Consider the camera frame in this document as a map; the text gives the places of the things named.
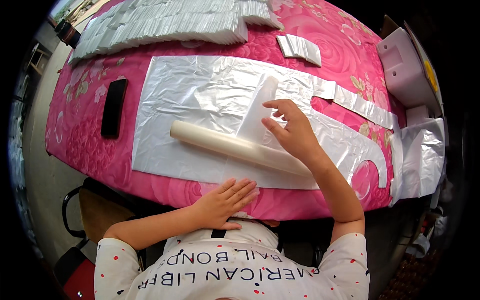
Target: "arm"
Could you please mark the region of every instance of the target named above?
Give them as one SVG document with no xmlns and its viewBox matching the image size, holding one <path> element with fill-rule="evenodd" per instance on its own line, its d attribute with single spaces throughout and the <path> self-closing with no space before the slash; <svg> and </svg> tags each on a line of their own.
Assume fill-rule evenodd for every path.
<svg viewBox="0 0 480 300">
<path fill-rule="evenodd" d="M 283 115 L 282 119 L 287 121 L 285 128 L 282 128 L 274 120 L 265 118 L 262 119 L 264 126 L 272 132 L 287 152 L 308 167 L 322 190 L 328 209 L 335 220 L 330 243 L 347 233 L 363 234 L 365 219 L 360 202 L 340 171 L 318 144 L 307 117 L 291 100 L 267 101 L 264 106 L 278 109 L 273 116 L 278 118 Z"/>
<path fill-rule="evenodd" d="M 250 193 L 255 186 L 256 182 L 248 179 L 237 183 L 235 179 L 229 179 L 191 206 L 116 223 L 105 232 L 104 238 L 121 240 L 139 250 L 200 228 L 241 228 L 240 224 L 226 220 L 255 198 L 256 194 Z"/>
</svg>

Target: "left hand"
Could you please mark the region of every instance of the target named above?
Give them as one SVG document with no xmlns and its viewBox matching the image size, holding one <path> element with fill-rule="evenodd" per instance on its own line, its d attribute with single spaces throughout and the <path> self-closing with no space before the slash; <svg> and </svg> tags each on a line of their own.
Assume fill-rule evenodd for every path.
<svg viewBox="0 0 480 300">
<path fill-rule="evenodd" d="M 256 185 L 255 181 L 249 179 L 236 182 L 231 178 L 202 196 L 192 205 L 200 226 L 212 229 L 240 229 L 240 224 L 227 222 L 227 219 L 255 199 L 257 193 L 250 192 Z"/>
</svg>

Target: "cardboard tube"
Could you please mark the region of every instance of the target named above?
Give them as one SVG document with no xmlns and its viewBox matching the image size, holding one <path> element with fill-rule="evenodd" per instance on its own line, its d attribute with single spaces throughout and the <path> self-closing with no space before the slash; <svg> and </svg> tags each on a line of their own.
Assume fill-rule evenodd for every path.
<svg viewBox="0 0 480 300">
<path fill-rule="evenodd" d="M 179 120 L 173 121 L 170 127 L 170 136 L 189 144 L 251 161 L 259 165 L 301 176 L 312 176 L 310 170 L 301 161 L 287 152 Z"/>
</svg>

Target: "table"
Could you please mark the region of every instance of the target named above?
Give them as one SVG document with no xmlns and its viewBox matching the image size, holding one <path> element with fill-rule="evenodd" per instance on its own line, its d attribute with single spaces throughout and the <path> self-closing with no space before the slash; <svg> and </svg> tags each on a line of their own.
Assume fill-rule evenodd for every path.
<svg viewBox="0 0 480 300">
<path fill-rule="evenodd" d="M 121 0 L 106 3 L 95 15 Z M 72 68 L 65 63 L 48 113 L 45 147 L 72 168 L 112 188 L 173 207 L 193 204 L 215 185 L 132 171 L 132 144 L 136 112 L 152 56 L 225 55 L 261 60 L 307 72 L 358 93 L 375 105 L 398 115 L 405 126 L 405 108 L 388 94 L 375 45 L 379 36 L 347 12 L 325 1 L 274 0 L 273 8 L 284 31 L 249 25 L 246 44 L 216 45 L 203 41 L 163 42 L 123 50 L 81 61 Z M 322 67 L 301 59 L 285 59 L 276 35 L 292 34 L 316 43 Z M 100 136 L 101 118 L 108 85 L 128 78 L 129 86 L 117 140 Z M 365 211 L 390 203 L 393 177 L 391 130 L 375 125 L 335 103 L 312 99 L 312 107 L 375 141 L 387 161 L 387 187 L 378 188 L 375 165 L 364 161 L 355 171 L 352 187 Z M 321 191 L 259 189 L 259 196 L 243 209 L 259 219 L 311 219 L 330 216 Z"/>
</svg>

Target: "hand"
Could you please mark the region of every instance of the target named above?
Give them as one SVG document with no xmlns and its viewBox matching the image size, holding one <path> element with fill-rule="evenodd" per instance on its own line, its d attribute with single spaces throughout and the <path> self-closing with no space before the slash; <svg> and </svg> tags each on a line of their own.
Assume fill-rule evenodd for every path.
<svg viewBox="0 0 480 300">
<path fill-rule="evenodd" d="M 201 228 L 227 230 L 241 228 L 238 223 L 226 221 L 257 196 L 254 192 L 250 193 L 257 183 L 249 179 L 242 179 L 237 183 L 235 181 L 234 178 L 225 181 L 192 205 Z"/>
<path fill-rule="evenodd" d="M 271 118 L 263 118 L 263 125 L 276 137 L 280 145 L 307 167 L 322 149 L 307 117 L 292 100 L 279 99 L 263 103 L 266 108 L 278 109 L 273 116 L 287 121 L 285 128 Z"/>
</svg>

